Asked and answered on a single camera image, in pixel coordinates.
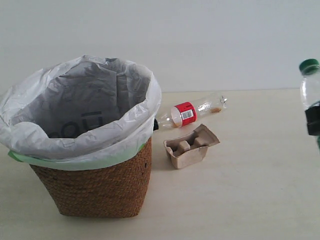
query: table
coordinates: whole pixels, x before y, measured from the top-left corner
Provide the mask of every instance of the table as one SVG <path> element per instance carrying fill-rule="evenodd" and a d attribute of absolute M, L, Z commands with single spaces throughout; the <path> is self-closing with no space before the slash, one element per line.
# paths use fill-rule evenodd
<path fill-rule="evenodd" d="M 165 93 L 160 111 L 206 92 Z M 152 172 L 140 214 L 60 215 L 25 163 L 0 146 L 1 240 L 319 239 L 320 155 L 298 89 L 228 91 L 228 109 L 152 137 Z M 176 170 L 163 141 L 199 124 L 221 141 Z"/>

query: cardboard egg carton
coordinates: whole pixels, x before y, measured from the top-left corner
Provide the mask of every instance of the cardboard egg carton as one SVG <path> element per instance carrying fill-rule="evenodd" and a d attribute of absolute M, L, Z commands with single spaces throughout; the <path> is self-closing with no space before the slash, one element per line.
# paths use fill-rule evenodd
<path fill-rule="evenodd" d="M 201 124 L 189 134 L 164 141 L 166 153 L 176 169 L 201 162 L 208 148 L 219 144 L 220 141 L 213 132 Z"/>

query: brown rope basket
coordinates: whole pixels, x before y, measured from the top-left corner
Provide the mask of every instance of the brown rope basket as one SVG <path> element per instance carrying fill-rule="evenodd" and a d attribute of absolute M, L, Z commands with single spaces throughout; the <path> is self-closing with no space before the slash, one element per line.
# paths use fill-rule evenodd
<path fill-rule="evenodd" d="M 135 157 L 106 168 L 65 171 L 30 166 L 62 215 L 129 218 L 138 215 L 144 203 L 151 151 L 150 138 Z"/>

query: plastic bottle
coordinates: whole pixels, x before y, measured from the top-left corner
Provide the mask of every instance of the plastic bottle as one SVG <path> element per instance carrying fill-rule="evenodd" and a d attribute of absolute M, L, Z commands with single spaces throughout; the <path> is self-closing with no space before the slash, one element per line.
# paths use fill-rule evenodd
<path fill-rule="evenodd" d="M 160 130 L 180 128 L 205 116 L 220 113 L 227 107 L 226 102 L 226 97 L 214 92 L 206 97 L 175 105 L 155 119 Z"/>
<path fill-rule="evenodd" d="M 308 134 L 317 136 L 320 148 L 320 66 L 316 59 L 307 59 L 299 66 L 303 80 L 300 87 Z"/>

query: bin liner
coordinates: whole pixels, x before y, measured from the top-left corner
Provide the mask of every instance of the bin liner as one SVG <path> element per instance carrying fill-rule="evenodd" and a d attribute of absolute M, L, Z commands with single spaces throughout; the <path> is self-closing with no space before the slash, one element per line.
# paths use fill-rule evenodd
<path fill-rule="evenodd" d="M 68 171 L 134 157 L 153 133 L 161 88 L 145 66 L 82 57 L 41 69 L 0 100 L 0 143 L 20 162 Z"/>

